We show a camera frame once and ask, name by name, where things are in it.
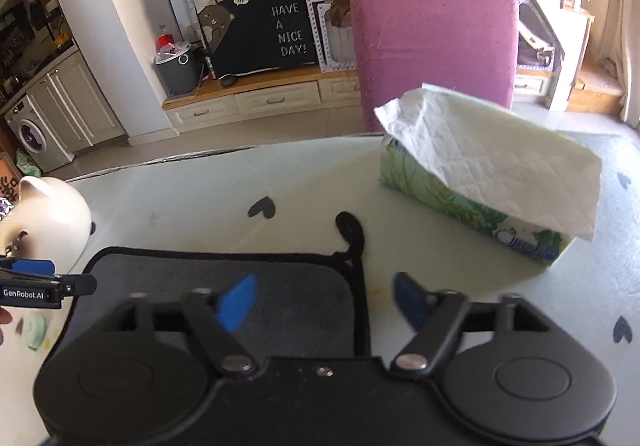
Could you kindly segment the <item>white ceramic cat pot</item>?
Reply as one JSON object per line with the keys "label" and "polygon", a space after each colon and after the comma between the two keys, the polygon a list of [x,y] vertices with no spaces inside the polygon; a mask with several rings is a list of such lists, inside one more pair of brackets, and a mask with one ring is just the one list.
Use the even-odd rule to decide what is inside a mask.
{"label": "white ceramic cat pot", "polygon": [[1,217],[1,254],[19,260],[51,261],[54,271],[72,271],[88,244],[91,212],[73,186],[55,177],[25,176],[17,200]]}

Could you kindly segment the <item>brown orange sign plaque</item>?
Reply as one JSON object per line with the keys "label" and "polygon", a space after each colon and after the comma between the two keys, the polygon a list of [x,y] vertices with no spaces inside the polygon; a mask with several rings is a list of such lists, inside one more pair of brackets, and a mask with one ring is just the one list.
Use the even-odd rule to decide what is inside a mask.
{"label": "brown orange sign plaque", "polygon": [[0,154],[0,194],[10,203],[14,203],[18,197],[18,184],[22,178],[11,156],[5,151]]}

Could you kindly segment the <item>white washing machine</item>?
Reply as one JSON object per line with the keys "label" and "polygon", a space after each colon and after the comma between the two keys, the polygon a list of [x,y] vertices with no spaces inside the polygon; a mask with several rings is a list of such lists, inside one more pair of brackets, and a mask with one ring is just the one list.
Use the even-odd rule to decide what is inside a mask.
{"label": "white washing machine", "polygon": [[6,123],[43,172],[67,166],[75,159],[49,128],[35,102],[25,95],[4,115]]}

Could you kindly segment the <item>green tissue box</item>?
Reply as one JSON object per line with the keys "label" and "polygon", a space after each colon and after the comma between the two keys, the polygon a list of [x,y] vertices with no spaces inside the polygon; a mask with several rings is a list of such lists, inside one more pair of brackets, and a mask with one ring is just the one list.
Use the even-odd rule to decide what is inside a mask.
{"label": "green tissue box", "polygon": [[602,161],[582,144],[431,84],[374,115],[386,186],[542,264],[576,239],[593,240]]}

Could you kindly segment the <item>cream drawer tv bench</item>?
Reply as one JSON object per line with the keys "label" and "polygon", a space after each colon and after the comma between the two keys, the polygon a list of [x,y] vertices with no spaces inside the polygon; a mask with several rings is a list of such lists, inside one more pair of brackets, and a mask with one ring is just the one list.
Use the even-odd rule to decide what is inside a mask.
{"label": "cream drawer tv bench", "polygon": [[323,72],[319,66],[303,66],[241,76],[228,88],[206,79],[195,92],[166,100],[163,110],[174,128],[185,133],[279,114],[359,105],[356,70]]}

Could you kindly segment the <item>grey trash bin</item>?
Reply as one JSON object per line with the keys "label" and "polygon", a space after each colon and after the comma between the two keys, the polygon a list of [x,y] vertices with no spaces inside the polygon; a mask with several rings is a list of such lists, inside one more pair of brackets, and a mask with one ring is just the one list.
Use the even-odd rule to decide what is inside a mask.
{"label": "grey trash bin", "polygon": [[200,84],[201,66],[189,42],[164,45],[154,57],[154,67],[168,96],[191,93]]}

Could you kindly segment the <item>pink upholstered chair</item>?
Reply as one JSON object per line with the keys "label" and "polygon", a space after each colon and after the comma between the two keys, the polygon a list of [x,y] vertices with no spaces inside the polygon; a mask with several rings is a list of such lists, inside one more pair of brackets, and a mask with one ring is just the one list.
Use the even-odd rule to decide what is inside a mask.
{"label": "pink upholstered chair", "polygon": [[350,0],[363,123],[424,83],[512,105],[518,0]]}

